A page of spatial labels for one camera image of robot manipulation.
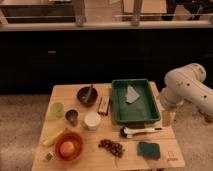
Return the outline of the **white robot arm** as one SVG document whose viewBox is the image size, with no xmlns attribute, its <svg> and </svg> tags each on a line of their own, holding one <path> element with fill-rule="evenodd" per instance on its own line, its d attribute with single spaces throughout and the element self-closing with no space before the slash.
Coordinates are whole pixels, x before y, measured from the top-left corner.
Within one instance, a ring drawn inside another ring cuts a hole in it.
<svg viewBox="0 0 213 171">
<path fill-rule="evenodd" d="M 170 70 L 164 77 L 165 87 L 160 92 L 161 105 L 169 110 L 188 100 L 213 117 L 213 89 L 204 84 L 205 79 L 206 70 L 198 63 Z"/>
</svg>

